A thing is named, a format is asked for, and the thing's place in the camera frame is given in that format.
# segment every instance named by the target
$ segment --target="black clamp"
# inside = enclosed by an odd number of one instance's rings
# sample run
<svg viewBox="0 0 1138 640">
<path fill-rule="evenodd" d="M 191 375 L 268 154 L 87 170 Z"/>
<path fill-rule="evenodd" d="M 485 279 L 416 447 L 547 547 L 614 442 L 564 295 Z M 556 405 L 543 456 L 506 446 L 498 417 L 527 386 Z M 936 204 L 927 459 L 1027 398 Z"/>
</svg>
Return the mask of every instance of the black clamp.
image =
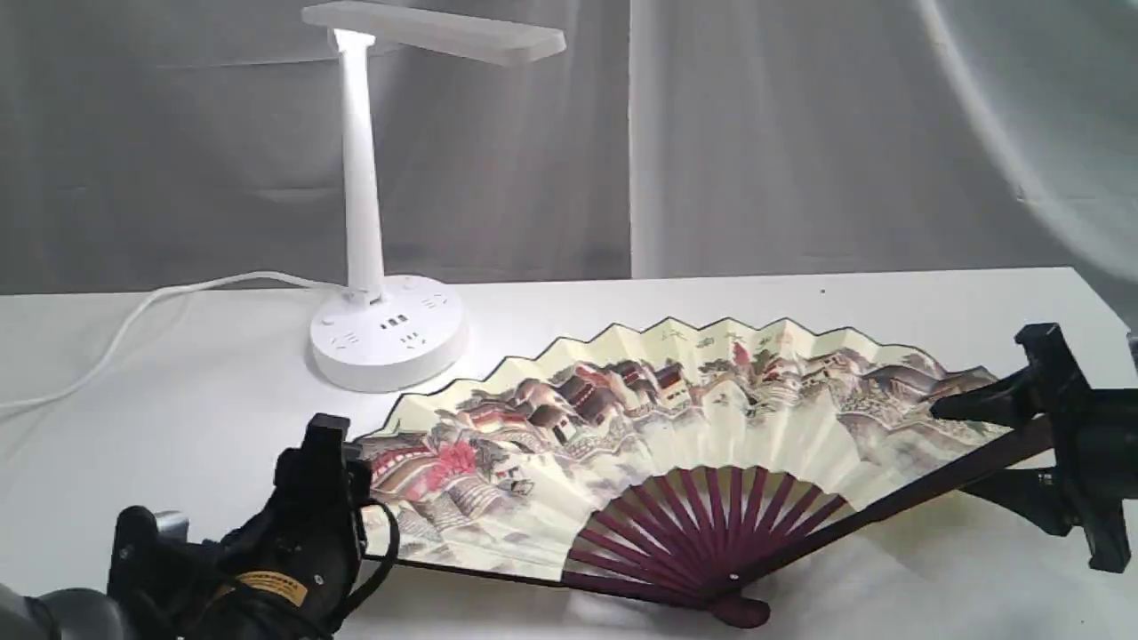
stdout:
<svg viewBox="0 0 1138 640">
<path fill-rule="evenodd" d="M 1052 535 L 1081 526 L 1090 567 L 1121 573 L 1130 561 L 1122 501 L 1138 498 L 1138 389 L 1092 389 L 1058 325 L 1015 336 L 1028 366 L 986 387 L 948 396 L 935 418 L 1013 429 L 1050 422 L 1055 466 L 1004 469 L 962 491 L 1023 516 Z"/>
</svg>

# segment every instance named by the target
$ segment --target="white table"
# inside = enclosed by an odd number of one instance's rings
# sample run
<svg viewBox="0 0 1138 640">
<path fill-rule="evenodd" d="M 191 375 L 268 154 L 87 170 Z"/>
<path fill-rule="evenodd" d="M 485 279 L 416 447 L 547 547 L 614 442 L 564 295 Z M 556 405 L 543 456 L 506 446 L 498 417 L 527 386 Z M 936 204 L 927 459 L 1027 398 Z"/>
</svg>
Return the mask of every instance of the white table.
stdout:
<svg viewBox="0 0 1138 640">
<path fill-rule="evenodd" d="M 1061 322 L 1095 386 L 1138 384 L 1122 322 L 1069 269 L 475 285 L 460 287 L 472 348 L 448 376 L 480 376 L 559 335 L 663 315 L 754 325 L 789 315 L 922 346 L 950 369 L 1024 360 L 1013 335 Z M 176 508 L 216 538 L 261 508 L 277 454 L 318 412 L 379 426 L 394 396 L 322 381 L 305 356 L 321 294 L 241 290 L 159 304 L 106 375 L 64 402 L 0 418 L 0 581 L 25 593 L 101 588 L 114 519 Z M 137 295 L 0 298 L 0 397 L 69 381 Z M 423 385 L 437 387 L 439 379 Z M 1131 520 L 1131 528 L 1138 531 Z M 1132 638 L 1138 569 L 1086 568 L 1075 534 L 951 494 L 871 527 L 764 582 L 772 622 L 749 637 L 958 640 Z M 707 615 L 566 590 L 397 569 L 340 638 L 735 638 Z"/>
</svg>

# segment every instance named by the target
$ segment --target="desk lamp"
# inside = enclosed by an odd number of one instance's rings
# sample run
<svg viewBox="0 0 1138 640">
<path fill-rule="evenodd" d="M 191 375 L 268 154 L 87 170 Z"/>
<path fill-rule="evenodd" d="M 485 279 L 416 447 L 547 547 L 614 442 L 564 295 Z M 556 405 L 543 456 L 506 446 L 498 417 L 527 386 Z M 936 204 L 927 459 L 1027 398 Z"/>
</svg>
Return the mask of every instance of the desk lamp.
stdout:
<svg viewBox="0 0 1138 640">
<path fill-rule="evenodd" d="M 560 30 L 338 1 L 306 7 L 304 22 L 331 30 L 339 52 L 348 288 L 313 318 L 308 337 L 321 372 L 361 392 L 411 386 L 454 363 L 467 326 L 457 293 L 430 278 L 388 276 L 368 96 L 368 47 L 377 38 L 501 66 L 566 48 Z"/>
</svg>

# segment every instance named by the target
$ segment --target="red flower painting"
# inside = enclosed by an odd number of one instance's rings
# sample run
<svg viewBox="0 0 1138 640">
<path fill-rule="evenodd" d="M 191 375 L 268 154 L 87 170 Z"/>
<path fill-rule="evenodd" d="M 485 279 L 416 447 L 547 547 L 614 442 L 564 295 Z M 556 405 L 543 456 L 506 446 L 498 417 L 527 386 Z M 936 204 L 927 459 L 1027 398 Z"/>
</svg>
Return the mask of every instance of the red flower painting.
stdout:
<svg viewBox="0 0 1138 640">
<path fill-rule="evenodd" d="M 427 471 L 427 490 L 438 491 L 455 476 L 475 473 L 475 450 L 467 442 L 444 443 L 438 459 Z"/>
</svg>

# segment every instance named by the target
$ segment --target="fan paper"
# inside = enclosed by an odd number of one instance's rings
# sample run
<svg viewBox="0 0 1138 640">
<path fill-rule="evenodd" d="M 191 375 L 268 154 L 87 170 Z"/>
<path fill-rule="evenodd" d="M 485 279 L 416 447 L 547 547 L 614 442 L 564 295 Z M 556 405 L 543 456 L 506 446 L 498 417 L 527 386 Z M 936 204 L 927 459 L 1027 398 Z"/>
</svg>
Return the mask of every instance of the fan paper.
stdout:
<svg viewBox="0 0 1138 640">
<path fill-rule="evenodd" d="M 708 608 L 873 519 L 1046 448 L 933 401 L 995 381 L 855 329 L 613 325 L 401 397 L 357 441 L 399 561 Z M 991 448 L 998 456 L 981 456 Z M 387 522 L 365 510 L 369 552 Z"/>
</svg>

